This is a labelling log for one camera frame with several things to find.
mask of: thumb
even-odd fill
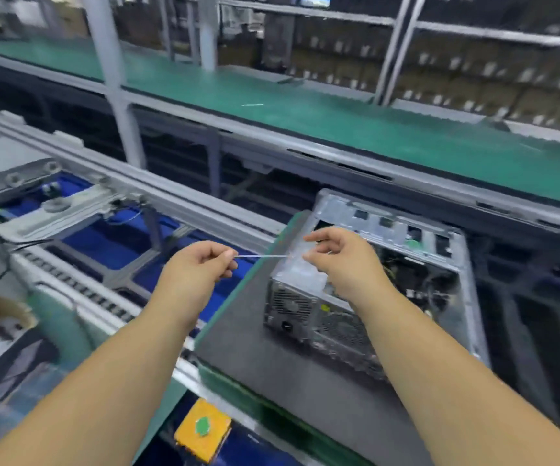
[[[237,252],[235,250],[226,250],[221,255],[209,260],[204,264],[208,268],[214,279],[218,279],[228,270],[230,262],[233,261]]]
[[[316,266],[320,272],[328,273],[334,255],[329,255],[328,253],[319,253],[316,250],[311,250],[306,252],[303,258],[311,265]]]

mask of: hand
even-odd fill
[[[340,227],[327,227],[304,236],[320,242],[304,259],[328,275],[338,296],[358,312],[378,302],[383,292],[396,291],[375,250],[361,236]]]
[[[164,266],[148,305],[195,325],[215,283],[233,276],[236,255],[237,251],[216,242],[197,242],[185,247]]]

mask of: forearm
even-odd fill
[[[560,464],[560,430],[393,292],[361,310],[379,359],[438,466]]]
[[[175,311],[152,304],[0,441],[0,465],[132,462],[189,331]]]

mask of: green conveyor surface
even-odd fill
[[[560,201],[560,143],[386,109],[232,71],[123,50],[128,86],[194,107]],[[94,49],[34,39],[0,54],[100,79]]]

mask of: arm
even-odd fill
[[[144,311],[0,441],[0,465],[129,466],[185,337],[236,254],[214,242],[176,253]]]
[[[560,430],[403,297],[371,246],[340,228],[304,255],[362,318],[438,466],[554,466]]]

